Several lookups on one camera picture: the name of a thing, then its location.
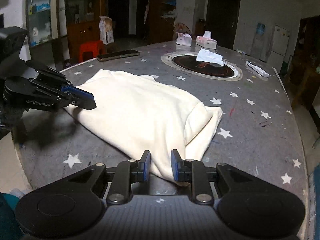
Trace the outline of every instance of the refrigerator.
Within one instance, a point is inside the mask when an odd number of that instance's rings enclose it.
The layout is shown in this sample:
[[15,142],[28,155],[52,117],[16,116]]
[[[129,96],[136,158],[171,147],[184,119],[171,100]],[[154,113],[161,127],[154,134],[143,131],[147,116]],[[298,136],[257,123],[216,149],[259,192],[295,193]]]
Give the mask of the refrigerator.
[[271,42],[271,52],[267,64],[274,67],[280,73],[284,55],[287,51],[290,31],[276,25]]

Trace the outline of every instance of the white box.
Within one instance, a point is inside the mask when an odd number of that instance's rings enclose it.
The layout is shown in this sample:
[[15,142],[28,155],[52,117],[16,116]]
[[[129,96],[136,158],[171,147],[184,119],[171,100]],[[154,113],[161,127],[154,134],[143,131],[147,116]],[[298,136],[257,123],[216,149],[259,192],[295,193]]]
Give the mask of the white box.
[[216,49],[217,41],[203,36],[197,36],[196,44],[206,49]]
[[177,44],[189,46],[189,47],[191,46],[192,37],[188,33],[186,34],[177,33],[177,34],[178,34],[177,41],[176,41]]
[[269,75],[267,72],[265,72],[262,68],[260,68],[260,67],[258,67],[258,66],[256,66],[256,65],[252,64],[251,62],[247,61],[246,63],[247,63],[247,65],[248,65],[249,67],[251,67],[251,68],[253,68],[255,71],[257,71],[261,76],[263,76],[263,77],[269,77],[269,76],[270,76],[270,75]]

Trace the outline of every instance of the dark door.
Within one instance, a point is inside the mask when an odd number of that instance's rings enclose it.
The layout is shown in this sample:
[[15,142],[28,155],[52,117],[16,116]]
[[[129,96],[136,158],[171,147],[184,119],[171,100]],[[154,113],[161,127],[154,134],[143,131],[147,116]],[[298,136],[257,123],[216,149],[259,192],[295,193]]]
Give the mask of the dark door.
[[126,37],[129,33],[129,0],[108,0],[109,17],[114,22],[115,38]]
[[233,49],[239,8],[240,0],[208,0],[206,29],[218,46]]
[[145,32],[145,23],[144,23],[144,14],[146,11],[146,5],[149,0],[137,0],[137,21],[136,21],[136,34],[137,37],[144,37]]

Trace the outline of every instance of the white wall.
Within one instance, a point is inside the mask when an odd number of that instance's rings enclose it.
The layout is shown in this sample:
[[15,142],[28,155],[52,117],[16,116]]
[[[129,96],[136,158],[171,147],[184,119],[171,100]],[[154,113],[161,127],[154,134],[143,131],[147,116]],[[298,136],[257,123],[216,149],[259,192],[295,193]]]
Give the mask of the white wall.
[[[23,23],[24,4],[24,0],[0,0],[0,14],[4,14],[4,27],[18,26],[26,29]],[[22,47],[20,58],[31,59],[28,43]]]
[[308,18],[318,15],[320,15],[320,0],[313,0],[312,2],[303,4],[301,18]]
[[130,0],[129,3],[129,34],[136,34],[137,23],[137,0]]
[[262,55],[265,55],[273,28],[278,24],[291,32],[287,53],[284,58],[288,62],[289,56],[294,53],[301,11],[302,5],[295,0],[241,0],[233,49],[240,49],[250,53],[257,23],[261,22],[266,25],[265,42],[262,50]]
[[196,0],[177,0],[176,23],[184,23],[192,31]]

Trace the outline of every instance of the folded fabric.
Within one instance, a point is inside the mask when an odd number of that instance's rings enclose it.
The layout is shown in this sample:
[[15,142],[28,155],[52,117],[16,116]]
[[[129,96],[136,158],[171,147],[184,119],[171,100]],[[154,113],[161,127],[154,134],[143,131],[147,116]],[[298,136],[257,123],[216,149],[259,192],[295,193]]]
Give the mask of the folded fabric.
[[201,160],[222,117],[220,107],[205,107],[190,93],[148,75],[99,70],[78,87],[93,93],[97,107],[74,114],[70,105],[68,113],[132,159],[150,150],[151,172],[170,181],[171,150],[182,159]]
[[222,56],[206,49],[201,49],[199,51],[196,60],[210,63],[218,63],[220,66],[223,66]]

